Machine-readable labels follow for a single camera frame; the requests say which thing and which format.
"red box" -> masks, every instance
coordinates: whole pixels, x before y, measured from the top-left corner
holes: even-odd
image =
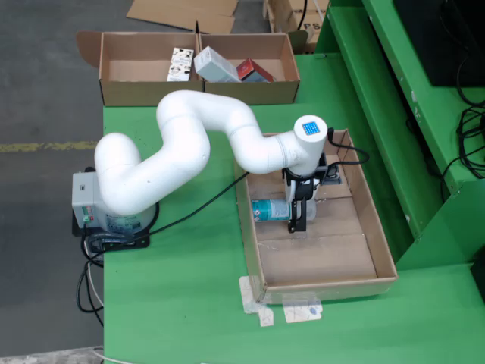
[[[237,73],[242,82],[274,82],[276,81],[263,67],[251,58],[237,66]]]

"box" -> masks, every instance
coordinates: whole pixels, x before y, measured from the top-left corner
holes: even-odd
[[[303,20],[302,30],[311,28],[309,32],[311,38],[308,40],[308,44],[305,47],[305,52],[313,52],[320,36],[322,17],[325,17],[328,0],[318,0],[318,7],[321,14],[318,12],[318,8],[312,0],[308,0],[308,7]],[[289,33],[293,36],[297,31],[298,25],[303,15],[304,1],[300,0],[270,0],[268,2],[268,15],[271,14],[272,31]]]
[[[192,68],[193,49],[174,48],[170,68],[168,69],[167,81],[188,81]]]
[[[301,14],[293,13],[293,15],[288,20],[288,27],[287,27],[288,30],[287,31],[296,30],[296,28],[297,28],[297,26],[300,22],[301,16],[302,16]],[[307,13],[305,15],[305,19],[303,20],[302,29],[312,28],[312,30],[313,30],[313,36],[310,38],[310,40],[308,41],[307,46],[305,48],[305,50],[307,52],[314,52],[315,51],[315,47],[317,46],[318,37],[320,36],[321,27],[322,27],[322,21],[321,21],[320,15],[318,13],[313,13],[313,14]]]
[[[263,67],[251,58],[237,66],[237,74],[242,82],[274,82],[276,81]]]
[[[167,82],[174,48],[199,50],[195,33],[79,32],[81,56],[99,68],[99,84],[107,106],[156,106],[173,91],[202,91],[192,68],[189,81]]]
[[[195,29],[204,33],[230,33],[237,0],[134,0],[127,17]]]
[[[211,47],[194,59],[197,74],[209,82],[240,82],[236,67]]]
[[[252,58],[277,80],[273,83],[206,82],[207,93],[235,97],[249,105],[294,102],[300,77],[286,34],[200,34],[199,37],[201,49],[210,46],[234,66]]]
[[[347,130],[336,143],[352,146]],[[328,163],[356,162],[355,151],[325,143]],[[243,173],[236,164],[236,176]],[[396,267],[360,165],[340,166],[343,183],[318,190],[306,232],[286,221],[255,223],[252,199],[284,198],[281,171],[250,174],[236,185],[242,240],[254,298],[260,303],[340,300],[386,292]]]

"yellow floor line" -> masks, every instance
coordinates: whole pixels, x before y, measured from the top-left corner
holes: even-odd
[[[66,143],[15,143],[0,144],[0,153],[38,152],[40,150],[94,149],[96,141]]]

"spray can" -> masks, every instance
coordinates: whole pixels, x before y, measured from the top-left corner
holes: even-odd
[[[285,199],[258,199],[251,201],[252,217],[255,222],[291,220],[291,204]],[[300,202],[296,205],[296,217],[302,214]],[[317,215],[317,203],[314,199],[306,202],[306,220],[311,221]]]

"open cardboard box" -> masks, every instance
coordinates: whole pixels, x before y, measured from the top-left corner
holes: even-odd
[[[252,58],[276,82],[211,83],[205,91],[230,96],[246,104],[288,104],[295,101],[300,82],[295,56],[286,34],[199,34],[200,49],[210,46],[235,66]]]
[[[79,32],[77,45],[84,60],[99,68],[107,106],[156,106],[173,91],[203,90],[193,65],[189,81],[167,82],[174,47],[199,52],[195,33]]]
[[[273,33],[288,33],[293,50],[296,54],[313,53],[320,36],[323,19],[327,12],[329,0],[308,1],[302,30],[307,30],[308,38],[302,38],[301,30],[297,30],[303,16],[305,2],[301,0],[265,0],[267,13]]]
[[[353,146],[347,130],[336,143]],[[325,143],[328,163],[358,161]],[[243,173],[236,164],[236,176]],[[321,186],[317,217],[290,234],[286,221],[253,221],[251,201],[284,199],[281,172],[250,174],[236,185],[242,239],[254,298],[260,303],[338,300],[385,292],[396,267],[360,165],[341,165],[342,184]]]

